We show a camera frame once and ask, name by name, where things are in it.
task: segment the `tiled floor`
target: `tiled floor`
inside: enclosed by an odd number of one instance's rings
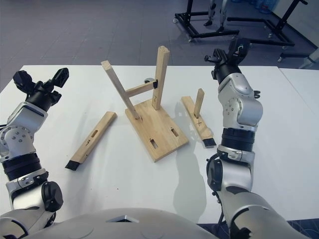
[[[97,65],[108,59],[113,65],[155,65],[159,45],[171,50],[170,65],[207,65],[203,61],[216,47],[228,49],[231,36],[187,42],[187,34],[172,22],[174,13],[186,11],[186,0],[0,0],[0,91],[22,65]],[[208,0],[195,0],[194,11],[207,10]],[[194,17],[204,32],[206,17]],[[263,15],[247,2],[230,2],[228,16]],[[258,23],[229,22],[245,37],[267,38]],[[314,48],[292,30],[285,32],[296,43],[286,51],[312,52]],[[277,63],[279,46],[254,45],[242,65],[279,65],[296,68],[302,59]]]

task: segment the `wood grain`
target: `wood grain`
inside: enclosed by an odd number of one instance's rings
[[[132,97],[132,96],[136,96],[136,95],[138,95],[140,93],[143,93],[143,92],[146,92],[146,91],[150,91],[150,90],[154,89],[154,86],[153,86],[154,82],[156,82],[156,81],[147,82],[147,83],[145,83],[143,85],[130,88],[130,89],[125,91],[126,95],[128,97]]]
[[[111,66],[109,61],[102,61],[101,65],[102,65],[103,69],[105,70],[106,74],[108,74],[108,76],[109,76],[110,80],[112,81],[113,85],[115,86],[116,90],[119,92],[126,107],[131,111],[132,115],[134,115],[134,117],[136,119],[138,119],[139,115],[136,112],[136,110],[134,109],[132,102],[130,101],[129,97],[127,96],[118,76],[116,75],[116,73],[113,70],[113,67]]]
[[[154,162],[188,142],[185,134],[161,106],[157,111],[153,108],[152,99],[134,107],[140,115],[138,120],[130,110],[126,109],[125,113]]]
[[[87,136],[79,149],[75,152],[71,161],[83,163],[91,151],[94,149],[97,142],[102,137],[105,130],[111,122],[117,117],[115,112],[106,112],[92,132]]]
[[[156,62],[155,80],[158,80],[158,87],[153,91],[152,106],[157,111],[160,109],[160,101],[164,88],[166,69],[169,59],[169,50],[160,46],[158,49],[158,57]]]
[[[204,94],[205,93],[202,88],[198,89],[196,102],[195,102],[195,108],[194,108],[194,115],[196,119],[198,119],[199,117],[200,108],[204,100]]]
[[[210,131],[210,129],[206,126],[205,121],[203,118],[199,115],[198,118],[194,115],[194,102],[191,99],[190,96],[183,96],[181,98],[181,101],[183,102],[186,111],[191,119],[191,122],[196,129],[199,137],[201,140],[208,139],[208,138],[213,138],[213,134]]]

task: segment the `black metal stand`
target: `black metal stand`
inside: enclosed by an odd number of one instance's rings
[[[305,58],[308,57],[309,53],[281,53],[278,62],[281,62],[285,58]]]
[[[308,3],[305,0],[294,0],[291,5],[289,6],[288,10],[284,14],[283,18],[275,25],[272,21],[263,18],[241,18],[241,17],[228,17],[227,21],[250,21],[250,22],[263,22],[265,27],[268,27],[271,30],[271,33],[268,34],[268,38],[270,39],[272,35],[276,35],[279,41],[276,40],[263,40],[263,39],[249,39],[251,43],[256,44],[265,44],[265,45],[277,45],[283,46],[285,49],[286,46],[294,46],[295,43],[292,42],[283,32],[282,29],[287,23],[288,17],[296,8],[297,4],[301,2],[305,5]]]
[[[174,23],[176,23],[176,19],[183,26],[183,28],[189,34],[188,41],[191,42],[193,38],[206,38],[206,37],[214,37],[214,36],[225,36],[225,35],[237,35],[239,30],[224,30],[224,27],[220,27],[215,32],[207,32],[207,33],[198,33],[198,31],[193,27],[190,23],[190,18],[192,16],[203,16],[208,15],[207,11],[197,11],[191,12],[191,8],[193,5],[193,0],[188,0],[187,10],[184,13],[175,13]]]

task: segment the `mortise hole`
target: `mortise hole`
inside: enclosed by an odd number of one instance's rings
[[[93,138],[96,135],[97,132],[98,132],[98,130],[94,131],[92,136],[91,136],[91,138]]]
[[[178,136],[178,133],[176,132],[176,130],[175,130],[175,129],[170,128],[170,131],[172,131],[172,133],[173,133],[176,137]]]
[[[158,148],[158,145],[155,143],[154,139],[150,139],[150,142],[154,148]]]

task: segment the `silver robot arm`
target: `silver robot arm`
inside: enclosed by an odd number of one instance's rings
[[[252,90],[238,68],[248,48],[247,39],[236,39],[228,54],[215,49],[213,57],[205,57],[215,63],[212,75],[219,83],[224,126],[217,154],[207,163],[207,182],[222,206],[221,219],[225,217],[230,238],[307,238],[265,199],[251,192],[255,158],[252,148],[263,108],[256,100],[260,92]]]
[[[61,97],[52,92],[54,86],[62,87],[67,78],[67,68],[60,69],[45,83],[33,83],[25,71],[13,77],[17,87],[27,93],[27,99],[0,129],[0,162],[9,179],[6,187],[12,209],[0,216],[2,237],[20,238],[51,225],[63,204],[59,186],[47,181],[48,172],[40,165],[33,140],[48,109]]]

